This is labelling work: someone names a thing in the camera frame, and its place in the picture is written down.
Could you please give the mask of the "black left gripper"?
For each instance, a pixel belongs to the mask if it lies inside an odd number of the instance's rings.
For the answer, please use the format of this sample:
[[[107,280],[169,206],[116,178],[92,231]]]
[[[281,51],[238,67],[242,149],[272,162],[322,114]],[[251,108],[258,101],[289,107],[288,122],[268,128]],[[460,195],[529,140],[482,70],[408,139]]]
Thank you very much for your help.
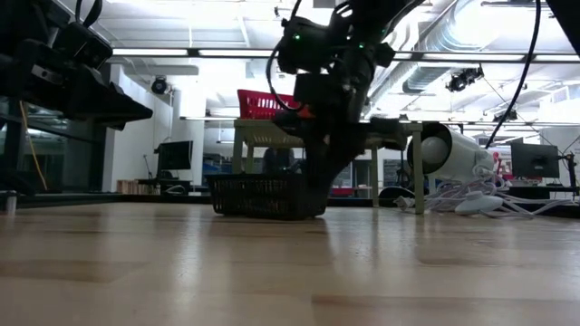
[[[115,130],[124,130],[125,122],[152,117],[152,109],[125,94],[114,82],[88,83],[73,92],[72,80],[79,67],[79,63],[49,49],[0,52],[0,96],[60,111],[71,120],[105,121]]]

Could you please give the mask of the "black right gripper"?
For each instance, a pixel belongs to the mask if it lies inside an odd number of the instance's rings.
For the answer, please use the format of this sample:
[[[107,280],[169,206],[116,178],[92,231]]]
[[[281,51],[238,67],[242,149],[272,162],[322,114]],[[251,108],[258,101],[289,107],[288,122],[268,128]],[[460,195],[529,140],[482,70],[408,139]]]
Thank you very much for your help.
[[[305,144],[305,187],[313,216],[322,215],[335,178],[364,152],[365,138],[318,139],[335,133],[359,133],[360,114],[373,79],[376,63],[370,56],[329,56],[320,62],[296,62],[284,56],[277,58],[283,72],[295,77],[303,73],[329,74],[344,90],[338,105],[307,105],[286,107],[274,117],[275,125],[288,135],[307,139]],[[304,107],[313,118],[298,116]]]

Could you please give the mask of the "black plastic basket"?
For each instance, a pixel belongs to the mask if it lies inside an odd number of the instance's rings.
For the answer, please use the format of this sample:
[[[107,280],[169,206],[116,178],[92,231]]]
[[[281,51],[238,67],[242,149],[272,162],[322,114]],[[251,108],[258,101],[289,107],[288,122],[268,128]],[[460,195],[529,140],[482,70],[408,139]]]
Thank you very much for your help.
[[[325,212],[329,194],[301,174],[211,175],[207,181],[214,211],[224,216],[304,220]]]

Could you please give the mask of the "red plastic basket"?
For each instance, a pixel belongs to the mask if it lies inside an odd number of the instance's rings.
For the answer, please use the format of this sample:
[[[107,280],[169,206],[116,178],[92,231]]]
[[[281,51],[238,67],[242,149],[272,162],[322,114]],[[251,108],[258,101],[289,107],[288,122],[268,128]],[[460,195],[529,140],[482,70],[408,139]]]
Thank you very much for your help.
[[[276,102],[275,96],[269,92],[237,90],[240,119],[242,120],[271,120],[278,112],[284,109]],[[292,95],[279,94],[280,100],[288,107],[298,107]],[[314,115],[304,107],[298,116],[313,118]]]

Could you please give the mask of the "person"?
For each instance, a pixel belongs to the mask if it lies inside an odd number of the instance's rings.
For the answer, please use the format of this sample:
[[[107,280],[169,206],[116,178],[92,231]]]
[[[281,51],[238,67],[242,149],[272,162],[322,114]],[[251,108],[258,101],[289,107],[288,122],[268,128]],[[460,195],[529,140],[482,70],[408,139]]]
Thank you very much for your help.
[[[294,172],[295,155],[292,149],[268,148],[263,156],[262,172],[274,174],[277,172]]]

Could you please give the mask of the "black ceiling spotlight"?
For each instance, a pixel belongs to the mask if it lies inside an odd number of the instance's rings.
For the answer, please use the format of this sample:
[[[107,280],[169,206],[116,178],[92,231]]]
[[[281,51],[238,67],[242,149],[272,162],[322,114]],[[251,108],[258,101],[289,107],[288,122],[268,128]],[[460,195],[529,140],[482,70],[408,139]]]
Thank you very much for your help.
[[[169,93],[170,86],[167,82],[167,77],[163,75],[156,76],[153,83],[150,86],[150,89],[153,93],[158,95]]]
[[[450,92],[464,91],[468,86],[475,81],[482,79],[485,76],[481,66],[478,68],[466,68],[460,72],[451,74],[449,82],[446,84],[446,89]]]

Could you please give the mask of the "black computer monitor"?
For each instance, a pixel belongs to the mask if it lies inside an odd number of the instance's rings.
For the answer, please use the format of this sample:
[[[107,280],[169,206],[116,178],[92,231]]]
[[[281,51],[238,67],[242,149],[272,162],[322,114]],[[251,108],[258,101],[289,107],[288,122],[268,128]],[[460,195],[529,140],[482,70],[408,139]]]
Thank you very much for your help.
[[[560,155],[556,146],[512,143],[510,148],[514,177],[560,176]]]
[[[161,143],[156,149],[158,170],[191,169],[193,141]]]

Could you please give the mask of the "green perforated metal shelf riser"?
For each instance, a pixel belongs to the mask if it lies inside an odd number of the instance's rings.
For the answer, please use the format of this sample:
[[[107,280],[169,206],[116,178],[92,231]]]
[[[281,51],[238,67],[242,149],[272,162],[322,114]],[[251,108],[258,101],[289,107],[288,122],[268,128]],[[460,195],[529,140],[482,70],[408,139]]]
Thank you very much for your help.
[[[378,149],[387,148],[393,145],[395,150],[406,150],[408,137],[412,137],[415,144],[411,146],[411,153],[416,157],[411,161],[417,162],[418,167],[413,169],[413,176],[420,184],[417,190],[417,197],[420,200],[420,207],[416,209],[418,214],[424,212],[424,191],[423,172],[421,166],[421,132],[423,124],[419,121],[400,121],[394,119],[372,118],[370,121],[363,122],[364,127],[375,127],[377,123],[390,123],[387,133],[368,132],[364,149],[372,153],[372,183],[371,195],[372,206],[378,207],[379,184],[378,184]],[[233,145],[232,171],[234,174],[242,172],[253,172],[253,159],[255,148],[283,148],[294,149],[303,148],[304,144],[298,137],[289,136],[280,130],[271,120],[234,120],[235,136]]]

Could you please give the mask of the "long linear ceiling light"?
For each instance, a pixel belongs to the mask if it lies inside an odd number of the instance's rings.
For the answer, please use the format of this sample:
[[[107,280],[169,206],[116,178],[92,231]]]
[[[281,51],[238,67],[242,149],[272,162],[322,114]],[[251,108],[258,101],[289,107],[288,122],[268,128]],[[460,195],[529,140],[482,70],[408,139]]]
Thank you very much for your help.
[[[234,48],[115,48],[113,57],[142,58],[227,58],[227,59],[262,59],[271,54],[269,49],[234,49]],[[492,53],[492,52],[408,52],[394,54],[393,60],[399,62],[523,62],[525,53]],[[557,64],[580,63],[580,56],[575,53],[534,53],[533,63]]]

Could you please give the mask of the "black aluminium table frame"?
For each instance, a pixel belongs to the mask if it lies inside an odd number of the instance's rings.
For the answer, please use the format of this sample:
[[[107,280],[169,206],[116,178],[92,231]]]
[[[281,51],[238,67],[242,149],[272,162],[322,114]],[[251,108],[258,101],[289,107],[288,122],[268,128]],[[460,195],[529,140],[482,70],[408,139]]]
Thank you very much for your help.
[[[156,149],[174,140],[172,107],[151,98],[152,117],[110,129],[92,120],[0,96],[0,210],[123,201],[185,204],[181,196],[123,195],[121,180],[150,185]]]

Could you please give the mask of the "white round lamp switch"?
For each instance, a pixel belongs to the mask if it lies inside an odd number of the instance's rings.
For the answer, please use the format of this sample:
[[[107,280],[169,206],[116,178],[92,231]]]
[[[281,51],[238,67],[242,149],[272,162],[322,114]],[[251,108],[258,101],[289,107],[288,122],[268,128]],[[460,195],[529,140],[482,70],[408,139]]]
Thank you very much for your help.
[[[487,213],[502,207],[504,201],[500,197],[484,195],[481,191],[466,194],[465,199],[455,207],[454,212],[461,216]]]

